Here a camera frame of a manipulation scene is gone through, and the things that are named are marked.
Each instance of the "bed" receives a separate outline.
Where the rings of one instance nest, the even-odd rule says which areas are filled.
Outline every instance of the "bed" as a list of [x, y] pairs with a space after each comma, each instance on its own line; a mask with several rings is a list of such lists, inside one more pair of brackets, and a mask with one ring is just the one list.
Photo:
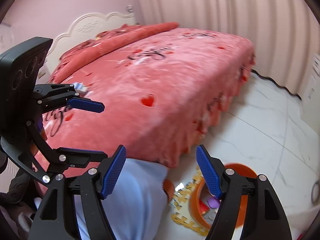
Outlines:
[[[112, 155], [123, 144], [127, 157], [176, 167], [219, 123], [250, 75], [254, 49], [245, 38], [178, 23], [135, 23], [132, 12], [86, 14], [54, 40], [47, 56], [51, 82], [83, 83], [85, 96], [103, 102], [105, 111], [65, 107], [45, 114], [52, 148]], [[47, 167], [41, 153], [36, 158]]]

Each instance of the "marble floor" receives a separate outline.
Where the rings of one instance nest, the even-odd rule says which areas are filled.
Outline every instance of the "marble floor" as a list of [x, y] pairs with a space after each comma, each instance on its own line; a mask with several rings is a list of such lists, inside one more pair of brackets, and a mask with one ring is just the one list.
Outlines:
[[[251, 75], [218, 126], [210, 128], [201, 142], [212, 157], [223, 163], [242, 163], [272, 182], [287, 215], [312, 207], [311, 190], [320, 174], [319, 136], [300, 119], [301, 101], [273, 82]], [[183, 155], [178, 168], [169, 171], [175, 186], [186, 184], [197, 166], [195, 147]], [[175, 224], [164, 211], [154, 240], [205, 239]], [[240, 238], [237, 228], [233, 240]]]

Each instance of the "orange plastic bowl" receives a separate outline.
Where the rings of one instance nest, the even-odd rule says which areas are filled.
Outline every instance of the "orange plastic bowl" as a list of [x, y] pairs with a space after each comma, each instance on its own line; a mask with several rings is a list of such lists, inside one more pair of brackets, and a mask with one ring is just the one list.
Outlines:
[[[240, 164], [240, 163], [228, 163], [225, 165], [226, 169], [233, 169], [238, 174], [241, 176], [249, 177], [249, 178], [256, 178], [257, 174], [250, 169], [249, 167]], [[205, 181], [202, 178], [200, 183], [196, 186], [194, 191], [192, 192], [190, 199], [189, 199], [189, 212], [190, 215], [194, 220], [196, 220], [200, 225], [203, 227], [210, 229], [211, 225], [209, 225], [204, 218], [202, 217], [202, 214], [200, 212], [200, 205], [199, 205], [199, 200], [200, 200], [200, 194], [205, 185]], [[238, 219], [236, 223], [236, 228], [243, 225], [244, 219], [245, 219], [245, 213], [247, 210], [247, 203], [248, 203], [248, 196], [242, 196], [241, 197], [241, 202], [240, 202], [240, 209], [239, 209], [239, 214], [238, 214]]]

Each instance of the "blue rubber pad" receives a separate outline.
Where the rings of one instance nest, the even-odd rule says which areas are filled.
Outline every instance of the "blue rubber pad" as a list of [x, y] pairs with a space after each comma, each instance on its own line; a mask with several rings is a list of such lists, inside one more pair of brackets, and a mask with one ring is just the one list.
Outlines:
[[42, 119], [42, 115], [41, 115], [41, 118], [38, 120], [37, 128], [38, 128], [38, 131], [41, 133], [42, 128], [43, 128], [43, 119]]
[[126, 151], [125, 147], [122, 146], [103, 178], [103, 186], [100, 193], [104, 199], [112, 193], [124, 165], [125, 159]]
[[220, 199], [222, 191], [220, 189], [220, 178], [214, 170], [210, 160], [208, 159], [204, 150], [198, 146], [196, 150], [196, 160], [207, 184], [209, 192], [215, 195], [216, 198]]
[[73, 108], [86, 110], [95, 113], [101, 113], [104, 111], [104, 105], [100, 102], [83, 100], [82, 98], [71, 98], [67, 100], [67, 104]]

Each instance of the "electrical outlet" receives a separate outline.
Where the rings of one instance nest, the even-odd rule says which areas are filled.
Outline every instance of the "electrical outlet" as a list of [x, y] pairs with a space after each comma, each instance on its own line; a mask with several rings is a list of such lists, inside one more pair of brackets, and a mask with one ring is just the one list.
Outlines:
[[317, 72], [317, 74], [320, 75], [320, 55], [319, 54], [315, 53], [315, 56], [312, 62], [312, 67]]

